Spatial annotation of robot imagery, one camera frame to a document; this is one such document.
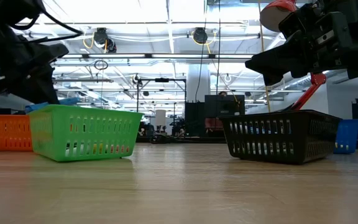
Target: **white ceiling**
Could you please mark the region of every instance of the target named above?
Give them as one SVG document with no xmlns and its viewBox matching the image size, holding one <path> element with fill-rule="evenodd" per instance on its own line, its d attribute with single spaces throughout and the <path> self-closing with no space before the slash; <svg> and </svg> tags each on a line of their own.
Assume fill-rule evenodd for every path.
<svg viewBox="0 0 358 224">
<path fill-rule="evenodd" d="M 221 54 L 257 54 L 262 50 L 260 36 L 259 10 L 257 1 L 250 4 L 222 5 L 221 12 L 217 4 L 209 5 L 205 9 L 204 0 L 169 0 L 171 25 L 168 24 L 167 0 L 44 0 L 46 10 L 62 22 L 85 32 L 83 37 L 74 40 L 65 40 L 63 43 L 69 48 L 71 54 L 102 53 L 103 50 L 93 46 L 87 49 L 83 45 L 83 39 L 87 38 L 88 45 L 91 43 L 92 33 L 98 27 L 108 28 L 108 34 L 117 45 L 118 53 L 175 53 L 175 54 L 200 54 L 202 46 L 194 43 L 193 39 L 187 38 L 196 27 L 206 26 L 209 36 L 208 42 L 212 54 L 218 54 L 219 41 L 214 39 L 214 33 L 219 31 L 219 19 L 221 20 Z M 49 18 L 41 15 L 37 23 L 25 32 L 16 31 L 29 38 L 56 37 L 71 34 L 70 31 L 54 24 Z M 263 29 L 264 48 L 274 47 L 283 43 L 284 39 L 278 37 L 273 45 L 273 39 L 278 33 Z M 204 54 L 208 54 L 208 48 L 204 47 Z M 103 88 L 133 88 L 131 76 L 139 74 L 142 78 L 186 78 L 188 63 L 176 62 L 174 75 L 173 63 L 157 62 L 154 65 L 150 59 L 131 59 L 131 65 L 127 66 L 126 59 L 116 59 L 118 66 L 110 66 L 104 71 L 103 78 L 111 79 L 114 83 L 103 83 Z M 65 61 L 59 61 L 62 67 L 56 67 L 56 78 L 92 78 L 97 70 L 90 66 L 92 76 L 84 66 L 63 66 Z M 216 75 L 213 64 L 209 67 L 210 74 Z M 264 88 L 263 78 L 260 74 L 246 69 L 244 63 L 221 63 L 220 73 L 228 73 L 231 77 L 229 85 L 232 88 Z M 102 83 L 83 82 L 83 88 L 102 88 Z M 178 91 L 172 93 L 150 93 L 146 98 L 183 98 L 184 93 L 175 83 L 150 83 L 153 88 L 169 88 Z M 57 88 L 66 88 L 59 83 Z M 61 97 L 73 96 L 73 93 L 63 92 Z M 112 103 L 122 101 L 135 102 L 125 93 L 105 93 L 104 96 Z M 131 108 L 129 104 L 122 104 L 122 108 Z M 152 106 L 145 106 L 144 110 L 153 110 Z"/>
</svg>

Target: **plastic basket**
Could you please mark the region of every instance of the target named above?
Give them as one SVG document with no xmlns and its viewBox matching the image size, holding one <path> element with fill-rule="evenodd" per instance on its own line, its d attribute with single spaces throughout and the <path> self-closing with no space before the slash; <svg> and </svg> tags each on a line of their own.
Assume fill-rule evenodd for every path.
<svg viewBox="0 0 358 224">
<path fill-rule="evenodd" d="M 132 155 L 142 114 L 48 105 L 29 114 L 34 152 L 55 161 Z"/>
<path fill-rule="evenodd" d="M 27 115 L 0 115 L 0 151 L 32 151 Z"/>
<path fill-rule="evenodd" d="M 219 118 L 230 155 L 302 164 L 332 154 L 339 118 L 313 110 Z"/>
<path fill-rule="evenodd" d="M 355 153 L 358 138 L 358 119 L 344 119 L 339 123 L 335 140 L 335 154 Z"/>
</svg>

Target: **monitor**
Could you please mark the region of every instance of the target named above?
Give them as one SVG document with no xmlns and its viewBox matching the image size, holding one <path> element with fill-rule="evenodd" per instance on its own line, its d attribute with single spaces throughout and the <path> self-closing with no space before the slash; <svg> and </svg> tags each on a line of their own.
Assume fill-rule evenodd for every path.
<svg viewBox="0 0 358 224">
<path fill-rule="evenodd" d="M 205 96 L 205 117 L 217 118 L 220 116 L 232 116 L 236 113 L 245 113 L 244 95 L 206 95 Z"/>
</svg>

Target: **table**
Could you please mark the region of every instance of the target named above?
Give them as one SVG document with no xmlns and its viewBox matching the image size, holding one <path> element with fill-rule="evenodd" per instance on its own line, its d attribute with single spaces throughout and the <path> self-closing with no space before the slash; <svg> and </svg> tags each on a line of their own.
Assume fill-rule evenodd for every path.
<svg viewBox="0 0 358 224">
<path fill-rule="evenodd" d="M 128 159 L 0 152 L 0 223 L 358 223 L 358 151 L 303 166 L 225 144 L 137 144 Z"/>
</svg>

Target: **white wall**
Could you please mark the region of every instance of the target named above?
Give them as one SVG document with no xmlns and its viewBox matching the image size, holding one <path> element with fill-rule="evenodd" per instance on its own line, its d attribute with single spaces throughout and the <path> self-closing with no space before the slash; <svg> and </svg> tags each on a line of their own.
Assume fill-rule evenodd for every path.
<svg viewBox="0 0 358 224">
<path fill-rule="evenodd" d="M 333 85 L 328 83 L 329 114 L 342 119 L 352 119 L 352 102 L 358 98 L 358 78 Z"/>
<path fill-rule="evenodd" d="M 271 101 L 271 111 L 277 111 L 286 108 L 290 104 L 294 103 L 303 93 L 289 93 L 285 96 L 284 101 Z M 311 98 L 302 107 L 303 110 L 316 110 L 322 113 L 328 113 L 328 99 L 327 99 L 327 85 L 322 85 L 318 90 L 311 96 Z M 255 113 L 268 113 L 269 109 L 267 106 L 256 106 L 249 108 L 246 114 Z"/>
<path fill-rule="evenodd" d="M 271 101 L 272 111 L 286 108 L 294 103 L 302 93 L 290 93 L 284 101 Z M 328 80 L 302 107 L 303 110 L 316 110 L 337 116 L 342 119 L 352 119 L 352 102 L 358 98 L 358 78 L 340 84 L 333 84 Z M 247 110 L 247 114 L 267 113 L 267 106 L 257 106 Z"/>
</svg>

